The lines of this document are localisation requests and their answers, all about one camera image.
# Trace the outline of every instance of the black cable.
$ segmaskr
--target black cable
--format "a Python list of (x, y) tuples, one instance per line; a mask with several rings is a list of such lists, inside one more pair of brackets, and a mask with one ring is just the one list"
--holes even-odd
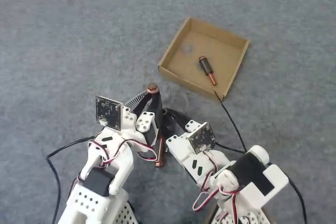
[(288, 177), (288, 181), (289, 184), (292, 186), (292, 188), (294, 189), (294, 191), (296, 192), (296, 194), (298, 195), (300, 202), (301, 202), (301, 207), (302, 207), (302, 214), (303, 214), (303, 219), (304, 219), (304, 224), (307, 224), (307, 212), (306, 212), (306, 206), (305, 206), (305, 201), (303, 199), (303, 196), (300, 192), (300, 190), (298, 189), (298, 187), (295, 185), (295, 183), (293, 182), (293, 180), (291, 180), (291, 178), (288, 176), (287, 173), (284, 172), (284, 170), (282, 170), (282, 172)]
[[(215, 91), (215, 95), (217, 96), (217, 98), (218, 98), (220, 104), (222, 105), (222, 107), (223, 107), (223, 109), (225, 110), (226, 114), (227, 114), (228, 117), (230, 118), (230, 121), (232, 122), (234, 128), (236, 129), (236, 132), (237, 132), (237, 134), (238, 134), (238, 137), (239, 137), (239, 139), (240, 139), (240, 142), (242, 143), (242, 146), (243, 146), (243, 148), (244, 148), (245, 151), (244, 151), (244, 152), (241, 152), (240, 150), (232, 149), (232, 148), (230, 148), (230, 147), (227, 147), (227, 146), (224, 146), (224, 145), (221, 145), (221, 144), (218, 144), (218, 143), (216, 143), (216, 145), (218, 145), (218, 146), (220, 146), (220, 147), (222, 147), (222, 148), (224, 148), (224, 149), (227, 149), (227, 150), (232, 149), (232, 150), (230, 150), (230, 151), (233, 151), (233, 152), (246, 153), (246, 152), (247, 152), (247, 149), (246, 149), (245, 143), (244, 143), (244, 141), (243, 141), (242, 136), (240, 135), (240, 132), (239, 132), (239, 130), (238, 130), (236, 124), (235, 124), (234, 121), (232, 120), (232, 118), (231, 118), (229, 112), (228, 112), (227, 109), (225, 108), (224, 104), (222, 103), (222, 101), (221, 101), (221, 99), (219, 98), (219, 96), (218, 96), (218, 94), (216, 93), (216, 91)], [(297, 186), (295, 185), (295, 183), (293, 182), (293, 180), (291, 180), (290, 177), (289, 177), (284, 171), (283, 171), (283, 173), (288, 177), (289, 184), (292, 186), (292, 188), (294, 189), (294, 191), (296, 192), (296, 194), (298, 195), (298, 197), (299, 197), (299, 199), (300, 199), (301, 206), (302, 206), (303, 219), (304, 219), (304, 222), (305, 222), (304, 224), (307, 224), (307, 223), (308, 223), (308, 222), (307, 222), (307, 212), (306, 212), (306, 206), (305, 206), (305, 204), (304, 204), (305, 201), (304, 201), (304, 199), (303, 199), (303, 196), (302, 196), (301, 192), (299, 191), (298, 187), (297, 187)]]
[(215, 142), (215, 145), (219, 146), (220, 148), (223, 148), (223, 149), (226, 149), (226, 150), (232, 151), (232, 152), (237, 152), (237, 153), (242, 153), (242, 154), (245, 154), (245, 152), (244, 152), (244, 151), (237, 150), (237, 149), (234, 149), (234, 148), (231, 148), (231, 147), (225, 146), (225, 145), (223, 145), (223, 144), (219, 144), (219, 143), (217, 143), (217, 142)]
[(226, 109), (226, 107), (224, 106), (224, 104), (222, 103), (222, 100), (219, 98), (219, 96), (218, 96), (218, 94), (216, 93), (216, 91), (215, 91), (215, 95), (217, 96), (217, 98), (218, 98), (218, 100), (219, 100), (221, 106), (222, 106), (223, 109), (225, 110), (225, 112), (226, 112), (227, 116), (229, 117), (230, 121), (232, 122), (232, 125), (233, 125), (233, 127), (235, 128), (235, 130), (236, 130), (236, 132), (237, 132), (237, 134), (238, 134), (239, 140), (240, 140), (240, 142), (242, 143), (242, 146), (243, 146), (244, 151), (247, 152), (247, 148), (246, 148), (246, 146), (245, 146), (245, 143), (244, 143), (244, 141), (243, 141), (242, 136), (240, 135), (239, 129), (237, 128), (237, 126), (236, 126), (235, 122), (233, 121), (233, 119), (232, 119), (230, 113), (228, 112), (228, 110)]
[(84, 138), (81, 138), (79, 140), (76, 140), (76, 141), (73, 141), (67, 145), (64, 145), (62, 146), (61, 148), (53, 151), (52, 153), (48, 154), (47, 157), (46, 157), (46, 160), (52, 170), (52, 172), (54, 173), (54, 176), (55, 176), (55, 179), (56, 179), (56, 183), (57, 183), (57, 201), (56, 201), (56, 207), (55, 207), (55, 211), (54, 211), (54, 216), (53, 216), (53, 221), (51, 222), (52, 224), (55, 224), (56, 223), (56, 217), (57, 217), (57, 212), (58, 212), (58, 208), (59, 208), (59, 203), (60, 203), (60, 200), (61, 200), (61, 183), (59, 181), (59, 177), (58, 177), (58, 174), (57, 174), (57, 171), (54, 167), (54, 165), (52, 164), (50, 158), (55, 156), (57, 153), (59, 153), (60, 151), (63, 151), (64, 149), (68, 148), (68, 147), (71, 147), (75, 144), (79, 144), (79, 143), (83, 143), (83, 142), (86, 142), (86, 141), (89, 141), (93, 138), (95, 138), (96, 136), (90, 136), (90, 137), (84, 137)]

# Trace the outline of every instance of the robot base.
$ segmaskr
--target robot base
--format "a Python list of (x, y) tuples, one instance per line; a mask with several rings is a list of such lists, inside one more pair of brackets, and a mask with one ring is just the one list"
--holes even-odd
[(121, 189), (115, 196), (102, 197), (77, 184), (67, 201), (58, 224), (138, 224)]
[[(227, 216), (224, 220), (216, 220), (216, 216), (221, 213), (221, 209), (216, 206), (207, 224), (233, 224), (232, 216)], [(246, 216), (239, 218), (242, 224), (275, 224), (264, 213), (264, 210), (249, 212)]]

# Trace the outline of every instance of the robotic arm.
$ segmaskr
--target robotic arm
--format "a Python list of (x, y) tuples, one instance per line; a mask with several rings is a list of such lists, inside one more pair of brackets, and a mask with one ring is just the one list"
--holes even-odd
[[(131, 148), (144, 160), (155, 161), (151, 147), (158, 137), (162, 118), (159, 87), (146, 91), (123, 105), (96, 97), (97, 122), (104, 126), (88, 143), (88, 159), (77, 177), (59, 224), (137, 223), (122, 189), (133, 170)], [(152, 152), (144, 157), (140, 152)]]
[(199, 124), (177, 111), (171, 114), (185, 133), (169, 137), (166, 144), (201, 189), (193, 210), (200, 211), (215, 198), (218, 211), (211, 223), (270, 223), (261, 208), (288, 184), (288, 177), (277, 165), (267, 166), (265, 149), (255, 145), (230, 162), (212, 150), (215, 136), (208, 123)]

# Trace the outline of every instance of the open cardboard tray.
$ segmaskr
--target open cardboard tray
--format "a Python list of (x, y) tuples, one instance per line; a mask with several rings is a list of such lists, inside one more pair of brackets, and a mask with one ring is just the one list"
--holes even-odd
[[(249, 40), (196, 18), (187, 18), (175, 35), (159, 63), (165, 78), (188, 89), (217, 99), (223, 99), (236, 76)], [(200, 68), (200, 56), (208, 58), (217, 80), (212, 86)]]

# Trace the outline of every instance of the gray carpet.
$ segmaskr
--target gray carpet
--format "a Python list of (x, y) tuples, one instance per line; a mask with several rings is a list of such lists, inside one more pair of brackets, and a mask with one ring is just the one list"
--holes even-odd
[[(156, 81), (166, 106), (240, 147), (218, 103), (157, 72), (187, 16), (251, 40), (225, 103), (247, 146), (264, 146), (301, 189), (309, 222), (335, 222), (336, 0), (0, 0), (0, 223), (50, 223), (45, 155), (100, 129), (97, 94), (126, 101)], [(53, 158), (60, 212), (86, 158), (85, 144)], [(172, 157), (163, 169), (137, 161), (125, 189), (144, 224), (203, 223), (210, 209), (192, 212), (198, 189)], [(267, 208), (303, 223), (289, 186)]]

